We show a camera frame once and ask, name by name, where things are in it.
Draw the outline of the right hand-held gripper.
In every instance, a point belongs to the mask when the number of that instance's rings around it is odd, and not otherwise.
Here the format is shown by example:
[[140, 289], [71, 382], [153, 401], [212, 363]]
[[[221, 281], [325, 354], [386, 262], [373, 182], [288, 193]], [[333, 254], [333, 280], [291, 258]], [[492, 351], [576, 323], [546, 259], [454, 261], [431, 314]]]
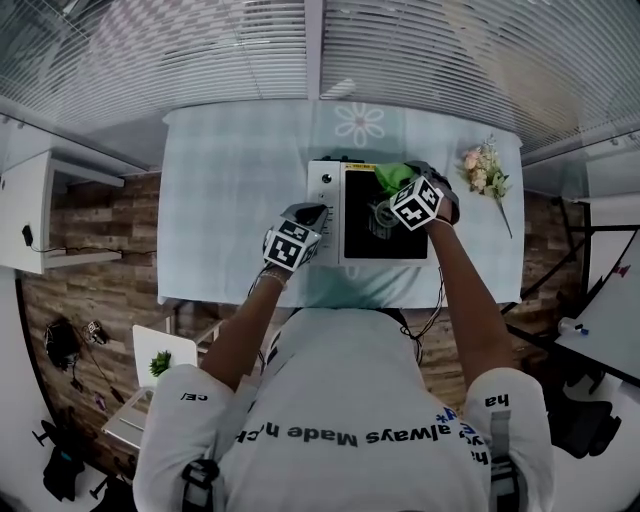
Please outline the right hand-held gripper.
[[410, 231], [432, 221], [455, 225], [460, 218], [459, 199], [449, 181], [425, 161], [406, 165], [415, 176], [390, 198], [394, 216]]

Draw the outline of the white desk with black frame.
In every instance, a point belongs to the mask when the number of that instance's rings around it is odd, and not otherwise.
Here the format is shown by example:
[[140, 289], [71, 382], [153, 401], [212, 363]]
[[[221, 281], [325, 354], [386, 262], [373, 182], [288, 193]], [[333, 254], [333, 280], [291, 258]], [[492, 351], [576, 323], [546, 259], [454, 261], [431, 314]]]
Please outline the white desk with black frame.
[[561, 336], [556, 345], [598, 363], [640, 388], [640, 193], [590, 198], [588, 296], [573, 318], [588, 336]]

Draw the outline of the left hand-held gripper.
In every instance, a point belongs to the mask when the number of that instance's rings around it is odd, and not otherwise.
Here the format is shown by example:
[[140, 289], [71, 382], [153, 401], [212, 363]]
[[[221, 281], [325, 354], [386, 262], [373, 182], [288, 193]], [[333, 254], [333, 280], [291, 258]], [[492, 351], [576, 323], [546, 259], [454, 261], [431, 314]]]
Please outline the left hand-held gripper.
[[264, 261], [290, 272], [308, 263], [317, 251], [328, 215], [329, 208], [323, 203], [289, 206], [266, 234]]

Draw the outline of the black bag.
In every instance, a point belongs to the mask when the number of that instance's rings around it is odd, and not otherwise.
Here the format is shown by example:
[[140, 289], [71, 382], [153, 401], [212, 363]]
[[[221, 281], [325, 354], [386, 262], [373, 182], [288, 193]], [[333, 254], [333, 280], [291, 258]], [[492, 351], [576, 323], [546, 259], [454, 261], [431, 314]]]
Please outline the black bag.
[[46, 326], [44, 345], [51, 363], [63, 371], [70, 368], [79, 356], [75, 331], [69, 321], [64, 318]]

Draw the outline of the pink artificial flower bouquet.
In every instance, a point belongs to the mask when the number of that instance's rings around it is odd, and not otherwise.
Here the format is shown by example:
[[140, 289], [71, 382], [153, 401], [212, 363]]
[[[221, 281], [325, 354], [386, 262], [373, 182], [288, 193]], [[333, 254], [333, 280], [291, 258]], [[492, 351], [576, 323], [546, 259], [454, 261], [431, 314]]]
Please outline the pink artificial flower bouquet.
[[491, 134], [481, 144], [473, 146], [463, 153], [459, 173], [468, 184], [470, 191], [490, 198], [496, 203], [509, 237], [513, 238], [511, 226], [503, 207], [503, 199], [511, 185], [508, 183], [509, 176], [502, 170], [494, 134]]

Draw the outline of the person's right forearm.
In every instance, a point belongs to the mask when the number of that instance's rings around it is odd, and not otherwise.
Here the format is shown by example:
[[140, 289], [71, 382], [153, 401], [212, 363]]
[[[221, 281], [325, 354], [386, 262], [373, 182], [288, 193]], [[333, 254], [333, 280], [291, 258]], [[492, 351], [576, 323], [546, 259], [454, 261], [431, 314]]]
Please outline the person's right forearm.
[[492, 369], [513, 366], [510, 335], [453, 227], [435, 220], [426, 231], [440, 264], [464, 382], [470, 386]]

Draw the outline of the person's white printed t-shirt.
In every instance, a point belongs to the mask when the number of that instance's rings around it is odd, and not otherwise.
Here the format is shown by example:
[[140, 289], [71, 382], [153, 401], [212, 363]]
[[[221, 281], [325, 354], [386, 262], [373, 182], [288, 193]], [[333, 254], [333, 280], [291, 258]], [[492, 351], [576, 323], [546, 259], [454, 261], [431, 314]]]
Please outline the person's white printed t-shirt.
[[507, 449], [527, 512], [551, 512], [543, 391], [495, 368], [457, 414], [430, 394], [386, 314], [306, 309], [276, 344], [292, 357], [258, 389], [222, 457], [227, 512], [487, 512], [491, 450]]

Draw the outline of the white side table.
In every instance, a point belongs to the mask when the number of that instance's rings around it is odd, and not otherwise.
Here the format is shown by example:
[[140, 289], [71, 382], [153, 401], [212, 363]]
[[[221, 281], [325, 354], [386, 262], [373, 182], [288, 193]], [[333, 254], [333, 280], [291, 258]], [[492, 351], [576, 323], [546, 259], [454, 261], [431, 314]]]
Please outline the white side table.
[[[68, 163], [51, 150], [0, 175], [0, 266], [42, 275], [47, 270], [117, 261], [118, 250], [71, 249], [49, 244], [54, 179], [60, 175], [122, 188], [124, 180], [86, 166]], [[33, 245], [27, 247], [22, 228], [29, 225]]]

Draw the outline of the green cloth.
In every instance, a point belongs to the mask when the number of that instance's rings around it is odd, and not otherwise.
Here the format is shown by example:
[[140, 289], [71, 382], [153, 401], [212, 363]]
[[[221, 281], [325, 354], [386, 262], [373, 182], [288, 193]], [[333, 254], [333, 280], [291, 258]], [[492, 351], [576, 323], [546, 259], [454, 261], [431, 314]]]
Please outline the green cloth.
[[376, 178], [388, 197], [397, 194], [409, 185], [416, 175], [405, 163], [379, 164], [374, 169]]

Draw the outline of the white chair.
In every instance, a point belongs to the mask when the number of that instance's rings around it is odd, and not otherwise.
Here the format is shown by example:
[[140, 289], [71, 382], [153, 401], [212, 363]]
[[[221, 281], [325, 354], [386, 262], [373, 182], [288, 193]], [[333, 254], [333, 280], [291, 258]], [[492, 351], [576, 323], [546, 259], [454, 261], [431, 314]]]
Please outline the white chair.
[[209, 344], [219, 335], [223, 320], [214, 323], [194, 340], [134, 325], [133, 342], [138, 389], [103, 425], [102, 431], [138, 450], [142, 441], [149, 404], [158, 377], [151, 371], [151, 363], [160, 353], [169, 353], [168, 367], [198, 365], [198, 358], [208, 350]]

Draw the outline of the person's left forearm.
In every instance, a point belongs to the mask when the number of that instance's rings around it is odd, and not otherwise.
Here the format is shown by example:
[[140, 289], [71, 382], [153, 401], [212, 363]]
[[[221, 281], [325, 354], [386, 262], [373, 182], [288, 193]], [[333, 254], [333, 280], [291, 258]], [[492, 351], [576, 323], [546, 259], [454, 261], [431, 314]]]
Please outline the person's left forearm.
[[200, 368], [236, 391], [249, 376], [290, 271], [279, 267], [263, 270], [244, 303], [222, 326], [219, 336], [205, 354]]

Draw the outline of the white portable gas stove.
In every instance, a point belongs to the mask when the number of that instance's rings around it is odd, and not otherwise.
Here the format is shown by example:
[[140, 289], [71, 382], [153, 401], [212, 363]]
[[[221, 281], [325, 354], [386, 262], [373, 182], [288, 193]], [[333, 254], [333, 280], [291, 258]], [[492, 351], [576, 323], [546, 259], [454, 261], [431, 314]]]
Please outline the white portable gas stove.
[[324, 158], [308, 164], [307, 200], [322, 203], [328, 217], [312, 262], [329, 267], [424, 267], [428, 237], [411, 234], [389, 208], [375, 166]]

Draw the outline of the table with light blue tablecloth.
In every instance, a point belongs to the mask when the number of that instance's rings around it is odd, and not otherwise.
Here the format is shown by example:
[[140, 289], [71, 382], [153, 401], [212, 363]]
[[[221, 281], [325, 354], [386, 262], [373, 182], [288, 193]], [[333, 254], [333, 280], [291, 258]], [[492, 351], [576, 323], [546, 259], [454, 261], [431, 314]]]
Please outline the table with light blue tablecloth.
[[[499, 303], [518, 301], [524, 259], [521, 142], [485, 124], [425, 111], [307, 100], [214, 104], [166, 116], [159, 196], [161, 298], [242, 302], [262, 268], [266, 231], [306, 198], [308, 164], [421, 160], [460, 200], [456, 232]], [[463, 153], [492, 141], [508, 191], [501, 205], [470, 191]]]

